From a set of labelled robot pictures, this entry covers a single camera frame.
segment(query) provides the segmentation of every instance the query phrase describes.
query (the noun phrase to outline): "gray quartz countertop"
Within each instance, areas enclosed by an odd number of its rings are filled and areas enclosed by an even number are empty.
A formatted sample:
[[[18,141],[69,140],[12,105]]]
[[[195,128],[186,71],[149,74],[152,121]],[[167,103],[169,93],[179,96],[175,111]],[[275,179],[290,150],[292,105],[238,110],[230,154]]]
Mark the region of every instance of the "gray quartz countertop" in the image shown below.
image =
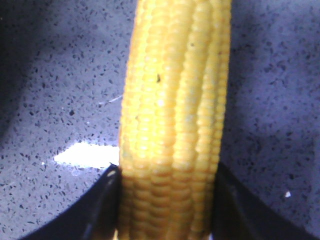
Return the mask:
[[[53,219],[117,158],[135,7],[1,1],[0,239]],[[318,237],[319,16],[317,0],[233,0],[221,150],[251,192]]]

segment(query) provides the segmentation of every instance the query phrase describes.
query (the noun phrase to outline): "speckled countertop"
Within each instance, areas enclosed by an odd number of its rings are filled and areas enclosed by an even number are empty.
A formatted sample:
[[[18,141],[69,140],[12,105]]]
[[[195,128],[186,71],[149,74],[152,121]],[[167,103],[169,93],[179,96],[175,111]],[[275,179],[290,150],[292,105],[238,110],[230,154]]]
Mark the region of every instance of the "speckled countertop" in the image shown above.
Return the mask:
[[[1,2],[0,239],[42,226],[105,169],[55,157],[78,142],[117,145],[135,5]],[[320,237],[320,2],[232,7],[222,161],[273,210]]]

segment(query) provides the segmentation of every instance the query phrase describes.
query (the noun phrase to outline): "ear of corn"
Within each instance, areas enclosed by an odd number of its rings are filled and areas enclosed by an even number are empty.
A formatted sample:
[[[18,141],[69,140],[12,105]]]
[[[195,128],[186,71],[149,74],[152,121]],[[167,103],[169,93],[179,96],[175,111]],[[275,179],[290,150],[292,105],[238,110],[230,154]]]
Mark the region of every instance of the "ear of corn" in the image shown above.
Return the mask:
[[[231,0],[139,0],[122,101],[120,240],[210,233]]]

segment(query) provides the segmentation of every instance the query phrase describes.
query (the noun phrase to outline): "corn on the cob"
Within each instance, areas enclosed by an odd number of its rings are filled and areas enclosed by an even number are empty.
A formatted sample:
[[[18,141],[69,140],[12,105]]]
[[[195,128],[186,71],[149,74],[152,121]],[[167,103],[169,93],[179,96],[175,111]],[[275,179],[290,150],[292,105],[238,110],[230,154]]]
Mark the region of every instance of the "corn on the cob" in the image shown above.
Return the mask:
[[[138,0],[122,101],[120,240],[210,233],[231,0]]]

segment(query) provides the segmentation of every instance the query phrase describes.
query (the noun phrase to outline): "yellow corn kernel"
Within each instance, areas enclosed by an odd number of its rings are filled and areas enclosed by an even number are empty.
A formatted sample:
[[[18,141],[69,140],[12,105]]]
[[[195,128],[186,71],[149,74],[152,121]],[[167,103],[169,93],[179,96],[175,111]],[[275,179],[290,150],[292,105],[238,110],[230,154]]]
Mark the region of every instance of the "yellow corn kernel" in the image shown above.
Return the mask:
[[[119,240],[210,234],[231,0],[138,0],[122,101]]]

